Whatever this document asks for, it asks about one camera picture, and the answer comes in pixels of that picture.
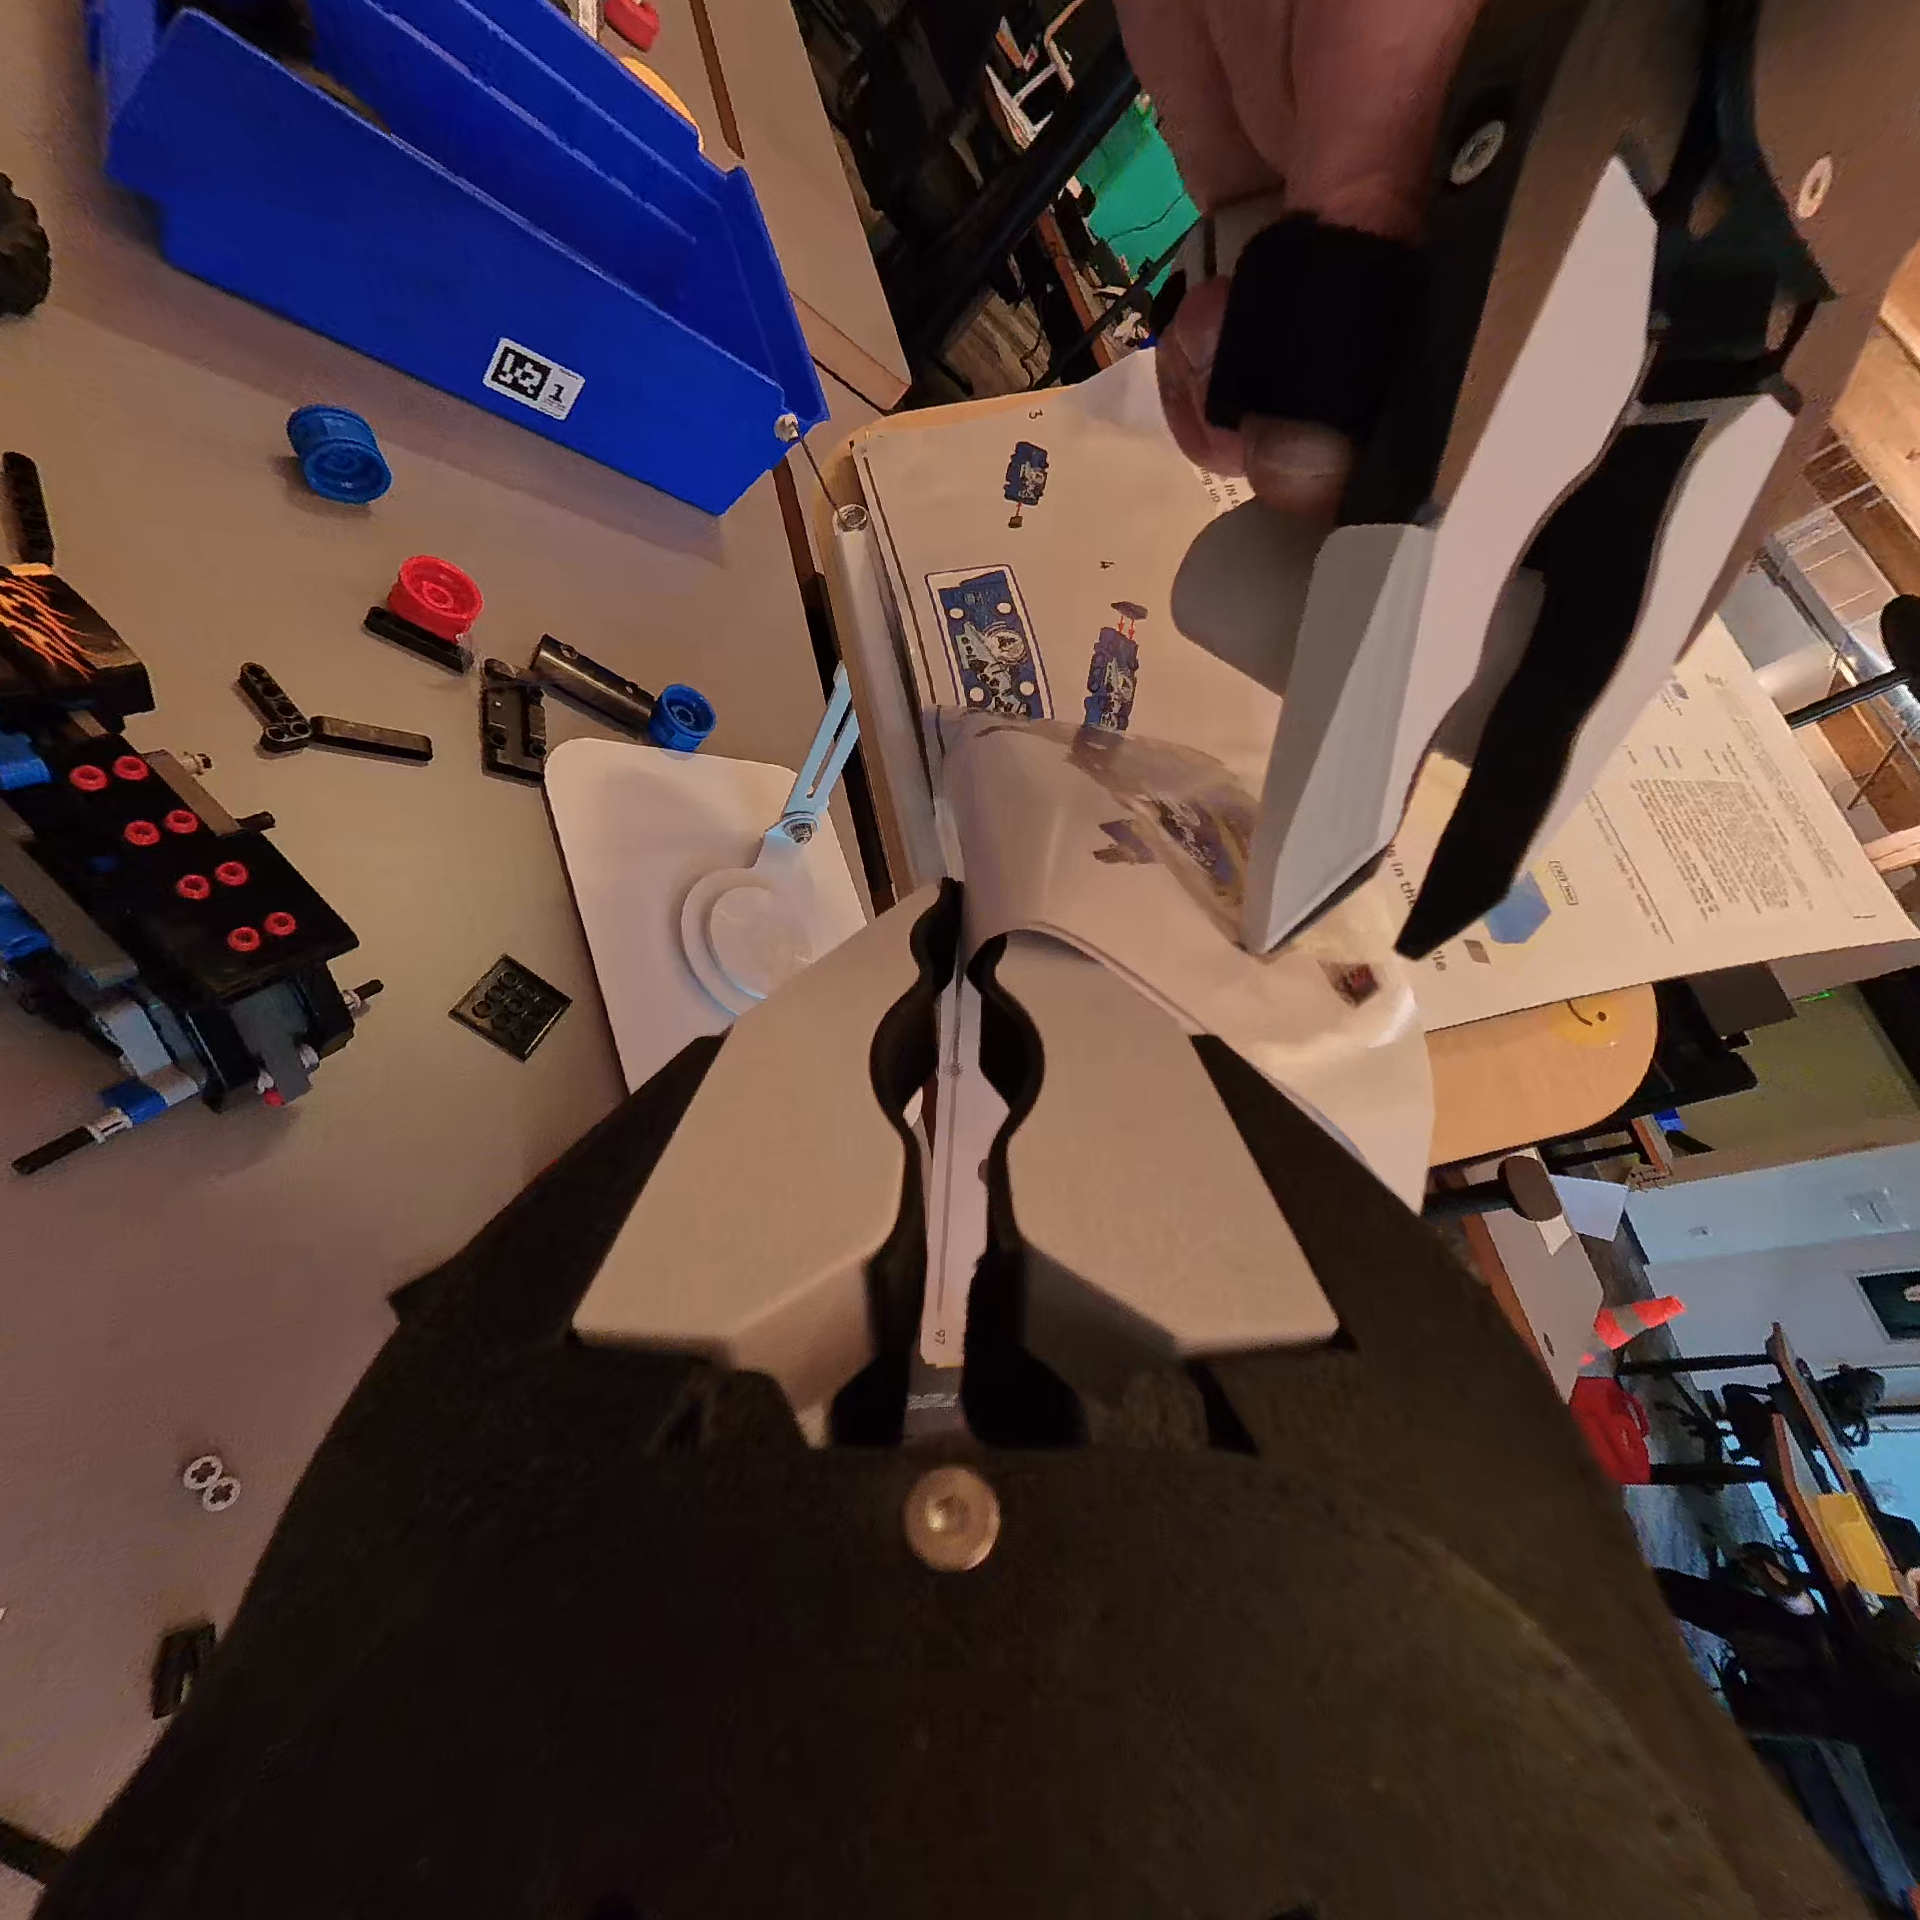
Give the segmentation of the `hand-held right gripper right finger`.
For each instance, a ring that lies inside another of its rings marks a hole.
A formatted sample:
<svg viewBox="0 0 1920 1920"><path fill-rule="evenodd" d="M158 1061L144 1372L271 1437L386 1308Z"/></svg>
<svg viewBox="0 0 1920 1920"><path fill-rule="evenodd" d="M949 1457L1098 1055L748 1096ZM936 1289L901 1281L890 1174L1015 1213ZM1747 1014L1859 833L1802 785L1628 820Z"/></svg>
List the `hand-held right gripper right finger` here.
<svg viewBox="0 0 1920 1920"><path fill-rule="evenodd" d="M983 944L1005 1108L967 1302L967 1424L1000 1448L1253 1448L1222 1359L1338 1314L1184 1021L1039 932Z"/></svg>

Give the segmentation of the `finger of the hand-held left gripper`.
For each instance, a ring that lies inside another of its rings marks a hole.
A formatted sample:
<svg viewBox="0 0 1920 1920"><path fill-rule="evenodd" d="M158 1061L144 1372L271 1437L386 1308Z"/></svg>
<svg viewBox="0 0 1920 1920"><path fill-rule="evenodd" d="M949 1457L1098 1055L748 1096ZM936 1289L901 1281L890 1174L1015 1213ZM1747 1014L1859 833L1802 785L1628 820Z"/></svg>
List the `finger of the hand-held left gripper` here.
<svg viewBox="0 0 1920 1920"><path fill-rule="evenodd" d="M1615 434L1522 559L1538 588L1397 951L1426 957L1500 905L1668 680L1781 462L1775 392L1664 402Z"/></svg>
<svg viewBox="0 0 1920 1920"><path fill-rule="evenodd" d="M1322 544L1245 864L1248 952L1363 882L1432 742L1491 714L1546 597L1532 576L1512 585L1522 557L1640 384L1655 255L1645 196L1610 157L1446 503Z"/></svg>

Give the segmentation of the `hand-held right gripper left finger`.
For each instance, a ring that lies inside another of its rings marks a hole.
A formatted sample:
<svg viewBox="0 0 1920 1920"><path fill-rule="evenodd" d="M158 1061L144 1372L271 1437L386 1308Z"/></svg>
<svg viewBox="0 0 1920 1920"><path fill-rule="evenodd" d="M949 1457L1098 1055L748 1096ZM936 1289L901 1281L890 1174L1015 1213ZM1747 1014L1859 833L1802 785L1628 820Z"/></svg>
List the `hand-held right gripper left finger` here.
<svg viewBox="0 0 1920 1920"><path fill-rule="evenodd" d="M940 1061L963 888L931 885L733 1018L573 1310L578 1338L706 1359L902 1439L928 1273L907 1105Z"/></svg>

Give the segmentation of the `instruction booklet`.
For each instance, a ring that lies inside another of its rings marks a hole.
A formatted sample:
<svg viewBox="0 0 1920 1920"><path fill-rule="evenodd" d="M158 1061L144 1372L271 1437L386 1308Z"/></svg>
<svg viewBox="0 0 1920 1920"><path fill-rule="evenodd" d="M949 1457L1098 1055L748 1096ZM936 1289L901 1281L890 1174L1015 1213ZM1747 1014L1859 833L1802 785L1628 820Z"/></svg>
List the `instruction booklet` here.
<svg viewBox="0 0 1920 1920"><path fill-rule="evenodd" d="M1270 952L1242 945L1245 864L1277 718L1261 714L1258 682L1174 624L1176 569L1242 492L1174 448L1147 354L1000 412L950 407L901 421L925 428L987 413L1007 413L1015 428L965 424L955 477L933 477L915 452L885 448L872 462L911 625L904 663L925 669L944 774L963 785L1003 776L1029 797L1062 774L1068 790L1066 824L958 831L965 909L968 897L987 902L994 858L1012 857L1039 879L1154 858L1232 954L1306 952L1333 940L1341 909L1367 902L1397 957L1394 897L1381 877ZM1306 1120L1307 1144L1330 1144L1335 1169L1383 1174L1235 1039L1194 1038L1224 1041L1235 1063L1255 1070L1255 1092L1277 1090L1280 1114ZM1413 1201L1426 1169L1429 1144L1416 1143L1408 1176L1383 1183Z"/></svg>

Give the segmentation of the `black block with red pins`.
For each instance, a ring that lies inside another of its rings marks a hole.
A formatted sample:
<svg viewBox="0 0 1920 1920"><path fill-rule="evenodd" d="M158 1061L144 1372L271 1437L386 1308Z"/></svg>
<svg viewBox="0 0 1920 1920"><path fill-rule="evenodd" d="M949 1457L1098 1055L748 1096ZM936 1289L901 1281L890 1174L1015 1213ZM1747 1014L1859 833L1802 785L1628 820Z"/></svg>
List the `black block with red pins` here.
<svg viewBox="0 0 1920 1920"><path fill-rule="evenodd" d="M159 754L103 736L42 760L45 778L4 796L27 850L159 996L232 1006L359 949L263 829L226 823Z"/></svg>

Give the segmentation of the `grey desk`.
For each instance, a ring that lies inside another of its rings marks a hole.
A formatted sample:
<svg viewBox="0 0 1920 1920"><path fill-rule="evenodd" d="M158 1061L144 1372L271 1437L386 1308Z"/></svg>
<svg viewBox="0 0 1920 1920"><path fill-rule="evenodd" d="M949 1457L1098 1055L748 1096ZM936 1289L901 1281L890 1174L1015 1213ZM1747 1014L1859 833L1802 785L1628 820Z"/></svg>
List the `grey desk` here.
<svg viewBox="0 0 1920 1920"><path fill-rule="evenodd" d="M347 919L379 993L287 1110L198 1104L30 1178L4 1169L4 1816L76 1841L158 1734L159 1637L229 1624L285 1497L394 1319L603 1117L622 1071L538 790L482 770L476 689L364 632L397 559L455 559L478 644L554 632L718 708L710 748L794 765L823 692L804 455L727 517L589 464L174 272L100 166L77 4L4 4L4 174L55 282L4 325L4 446L42 471L63 576L152 673L131 733L205 754L230 814ZM285 418L364 415L394 485L303 485ZM271 756L232 678L424 733L430 764ZM571 996L528 1063L448 1018L500 952ZM211 1516L180 1485L215 1453Z"/></svg>

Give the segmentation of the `person's left hand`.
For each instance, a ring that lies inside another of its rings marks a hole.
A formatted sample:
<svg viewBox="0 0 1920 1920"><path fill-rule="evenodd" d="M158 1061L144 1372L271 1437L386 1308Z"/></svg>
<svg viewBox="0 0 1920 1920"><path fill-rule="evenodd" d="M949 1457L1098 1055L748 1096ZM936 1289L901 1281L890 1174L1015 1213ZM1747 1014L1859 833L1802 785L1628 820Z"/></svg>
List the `person's left hand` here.
<svg viewBox="0 0 1920 1920"><path fill-rule="evenodd" d="M1115 6L1189 196L1232 238L1301 212L1391 242L1416 236L1432 135L1476 1L1166 1ZM1189 274L1156 348L1162 409L1189 462L1242 474L1270 509L1327 521L1354 444L1325 422L1206 421L1232 278Z"/></svg>

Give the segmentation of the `green storage bin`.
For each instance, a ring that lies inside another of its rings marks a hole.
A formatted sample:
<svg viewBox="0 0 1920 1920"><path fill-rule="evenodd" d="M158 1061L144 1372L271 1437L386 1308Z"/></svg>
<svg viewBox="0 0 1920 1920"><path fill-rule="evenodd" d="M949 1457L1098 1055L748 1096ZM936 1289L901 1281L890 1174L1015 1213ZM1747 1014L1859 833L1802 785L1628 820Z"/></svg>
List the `green storage bin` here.
<svg viewBox="0 0 1920 1920"><path fill-rule="evenodd" d="M1144 94L1122 109L1076 166L1075 180L1093 196L1083 218L1117 263L1119 281L1176 248L1198 218L1163 137L1158 105Z"/></svg>

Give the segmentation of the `red cloth bag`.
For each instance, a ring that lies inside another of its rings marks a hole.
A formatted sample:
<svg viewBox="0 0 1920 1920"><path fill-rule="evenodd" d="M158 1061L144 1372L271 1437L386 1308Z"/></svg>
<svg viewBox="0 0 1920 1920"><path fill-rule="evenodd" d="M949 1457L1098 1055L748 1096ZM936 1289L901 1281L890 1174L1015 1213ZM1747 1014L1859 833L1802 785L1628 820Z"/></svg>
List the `red cloth bag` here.
<svg viewBox="0 0 1920 1920"><path fill-rule="evenodd" d="M1652 1482L1648 1414L1624 1384L1611 1375L1581 1375L1572 1382L1567 1412L1610 1480Z"/></svg>

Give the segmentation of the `black beam with holes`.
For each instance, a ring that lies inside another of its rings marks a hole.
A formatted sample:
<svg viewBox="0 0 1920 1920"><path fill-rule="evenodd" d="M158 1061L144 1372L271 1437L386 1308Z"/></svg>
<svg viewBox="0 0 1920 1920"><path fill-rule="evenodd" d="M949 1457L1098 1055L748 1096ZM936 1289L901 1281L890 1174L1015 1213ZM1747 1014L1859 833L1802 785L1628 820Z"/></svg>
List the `black beam with holes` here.
<svg viewBox="0 0 1920 1920"><path fill-rule="evenodd" d="M533 680L588 708L612 729L647 736L653 721L653 692L551 632L540 638L528 671Z"/></svg>

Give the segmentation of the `flat black beam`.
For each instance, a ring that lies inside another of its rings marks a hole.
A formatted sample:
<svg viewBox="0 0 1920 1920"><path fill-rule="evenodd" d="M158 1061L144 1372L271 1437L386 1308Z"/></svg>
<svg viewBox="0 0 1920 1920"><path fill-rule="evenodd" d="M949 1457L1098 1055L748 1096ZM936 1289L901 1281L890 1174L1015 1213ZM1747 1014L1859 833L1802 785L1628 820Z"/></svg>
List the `flat black beam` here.
<svg viewBox="0 0 1920 1920"><path fill-rule="evenodd" d="M364 630L451 673L463 677L474 669L474 658L459 640L442 638L386 606L366 609Z"/></svg>

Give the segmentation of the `red wheel rim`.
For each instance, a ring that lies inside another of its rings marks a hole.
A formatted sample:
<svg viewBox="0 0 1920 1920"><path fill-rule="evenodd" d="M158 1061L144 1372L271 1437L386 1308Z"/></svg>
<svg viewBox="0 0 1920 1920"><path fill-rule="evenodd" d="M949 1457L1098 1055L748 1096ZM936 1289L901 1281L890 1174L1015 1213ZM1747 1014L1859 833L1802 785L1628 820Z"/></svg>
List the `red wheel rim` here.
<svg viewBox="0 0 1920 1920"><path fill-rule="evenodd" d="M484 609L484 594L467 569L412 554L395 569L386 609L439 640L461 642Z"/></svg>

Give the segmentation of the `yellow tape roll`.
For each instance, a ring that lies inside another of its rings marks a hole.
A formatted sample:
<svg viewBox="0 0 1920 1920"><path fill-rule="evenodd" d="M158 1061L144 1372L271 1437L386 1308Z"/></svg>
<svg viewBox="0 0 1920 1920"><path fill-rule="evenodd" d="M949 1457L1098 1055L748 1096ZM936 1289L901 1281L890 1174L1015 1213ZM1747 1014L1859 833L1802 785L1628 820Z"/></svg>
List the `yellow tape roll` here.
<svg viewBox="0 0 1920 1920"><path fill-rule="evenodd" d="M615 58L622 63L622 69L624 69L624 71L627 71L627 73L628 73L628 74L631 74L637 84L642 84L642 86L645 86L645 89L650 89L653 95L658 95L658 101L663 103L663 106L672 109L672 113L677 113L677 117L679 117L679 121L684 121L684 124L690 127L690 132L693 132L693 137L694 137L694 149L698 149L698 151L704 151L704 135L702 135L702 129L700 129L700 121L698 121L694 111L693 111L693 109L684 103L684 97L680 97L680 95L679 95L679 94L677 94L677 90L674 90L674 89L672 89L672 86L669 86L669 84L667 84L667 82L666 82L666 80L663 80L663 77L660 77L660 74L658 74L658 73L655 73L650 63L647 63L647 61L642 61L639 56L635 56L635 55L616 55Z"/></svg>

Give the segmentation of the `blue storage bin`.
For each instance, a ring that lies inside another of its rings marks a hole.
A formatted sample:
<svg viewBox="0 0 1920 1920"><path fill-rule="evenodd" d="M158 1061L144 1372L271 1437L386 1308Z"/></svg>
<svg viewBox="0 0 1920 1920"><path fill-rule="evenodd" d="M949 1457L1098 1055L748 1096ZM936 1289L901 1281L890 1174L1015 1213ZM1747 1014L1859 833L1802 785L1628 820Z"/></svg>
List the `blue storage bin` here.
<svg viewBox="0 0 1920 1920"><path fill-rule="evenodd" d="M828 418L750 176L540 1L86 4L183 272L709 514Z"/></svg>

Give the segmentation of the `black rubber tyre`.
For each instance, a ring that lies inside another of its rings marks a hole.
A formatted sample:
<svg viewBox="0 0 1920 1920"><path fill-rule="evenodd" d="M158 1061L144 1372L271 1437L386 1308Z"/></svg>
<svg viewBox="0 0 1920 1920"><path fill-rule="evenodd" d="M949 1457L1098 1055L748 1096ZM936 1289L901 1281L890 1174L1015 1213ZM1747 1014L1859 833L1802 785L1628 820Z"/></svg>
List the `black rubber tyre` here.
<svg viewBox="0 0 1920 1920"><path fill-rule="evenodd" d="M27 318L53 289L53 252L36 206L10 176L0 176L0 310L4 320Z"/></svg>

